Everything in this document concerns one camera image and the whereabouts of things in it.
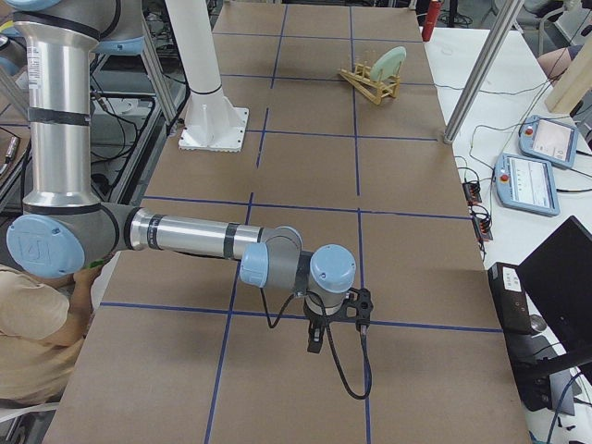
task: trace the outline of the white table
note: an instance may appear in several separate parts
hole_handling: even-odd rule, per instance
[[[425,44],[434,82],[436,85],[442,85],[438,86],[438,99],[446,121],[450,118],[461,91],[445,86],[462,88],[466,83],[483,42],[487,38],[487,33],[486,30],[436,28],[432,40]],[[512,31],[499,51],[481,90],[515,93],[543,85],[545,80],[544,73],[522,35],[517,31]],[[469,156],[475,127],[488,125],[494,128],[507,128],[519,124],[524,120],[526,110],[541,92],[540,100],[536,102],[528,116],[538,114],[544,117],[554,117],[555,115],[549,113],[544,103],[544,99],[551,91],[550,87],[546,88],[546,85],[540,86],[533,91],[516,95],[495,95],[483,92],[478,94],[454,141],[454,153],[464,157],[468,166],[474,169],[481,179],[490,177],[491,170]],[[573,123],[570,118],[563,121]],[[582,136],[579,137],[578,150],[590,151]],[[474,156],[486,164],[494,166],[501,152],[519,153],[517,127],[507,131],[480,128],[475,132]],[[464,166],[463,160],[459,158],[458,164]],[[579,154],[575,159],[574,168],[592,174],[592,158]],[[592,188],[592,179],[578,175],[573,171],[561,171],[553,168],[553,173],[558,188],[573,190]],[[464,171],[460,170],[460,174],[463,178]],[[474,176],[468,172],[467,178],[473,179]],[[490,184],[490,181],[482,182],[481,190],[484,206],[492,213],[493,219],[494,240],[486,243],[487,256],[484,261],[486,269],[496,262],[520,264],[556,227],[571,215],[577,216],[589,230],[592,230],[592,192],[560,194],[561,214],[555,217],[546,217],[500,206],[495,191],[489,192]],[[551,343],[557,341],[550,332],[549,335],[546,332],[546,336]],[[563,352],[561,347],[558,348],[558,352]],[[565,417],[563,423],[565,426],[577,424],[577,427],[571,432],[566,431],[565,428],[556,427],[553,432],[553,443],[567,444],[569,440],[590,442],[592,409],[579,404],[576,404],[575,408],[576,417],[574,419]],[[551,411],[526,414],[530,430],[538,439],[546,440],[552,416]]]

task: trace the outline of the person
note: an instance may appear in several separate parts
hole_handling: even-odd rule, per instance
[[[583,9],[592,9],[592,0],[582,0]],[[541,55],[537,61],[551,83],[555,83],[582,49],[581,44],[556,49]]]
[[[101,267],[42,279],[0,264],[0,400],[16,406],[61,396],[93,312]],[[70,299],[59,292],[74,284]]]

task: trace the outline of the wooden beam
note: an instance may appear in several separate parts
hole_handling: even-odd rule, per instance
[[[587,39],[580,53],[545,100],[545,105],[551,113],[570,114],[591,87],[592,39]]]

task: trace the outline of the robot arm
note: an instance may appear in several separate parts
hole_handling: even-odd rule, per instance
[[[355,320],[365,332],[372,303],[369,293],[350,291],[356,265],[345,248],[304,252],[292,228],[156,215],[92,193],[89,53],[142,50],[140,0],[6,1],[27,42],[31,101],[33,190],[6,236],[23,268],[58,278],[109,253],[144,248],[239,260],[244,282],[305,298],[309,351],[320,351],[332,320]],[[357,315],[348,317],[348,308]]]

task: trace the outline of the beige shirt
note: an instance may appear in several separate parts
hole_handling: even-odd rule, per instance
[[[36,404],[60,394],[83,339],[70,347],[43,342],[68,316],[59,291],[0,265],[0,399]]]

